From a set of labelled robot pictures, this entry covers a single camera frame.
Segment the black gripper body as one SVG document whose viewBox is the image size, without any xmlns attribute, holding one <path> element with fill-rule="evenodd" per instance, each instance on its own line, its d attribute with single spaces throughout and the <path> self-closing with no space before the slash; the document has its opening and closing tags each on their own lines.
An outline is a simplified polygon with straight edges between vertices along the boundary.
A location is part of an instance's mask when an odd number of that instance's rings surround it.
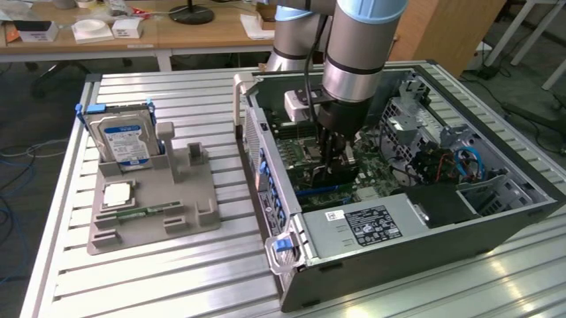
<svg viewBox="0 0 566 318">
<path fill-rule="evenodd" d="M 321 104 L 318 123 L 333 133 L 353 138 L 366 122 L 372 100 L 358 103 L 329 101 Z"/>
</svg>

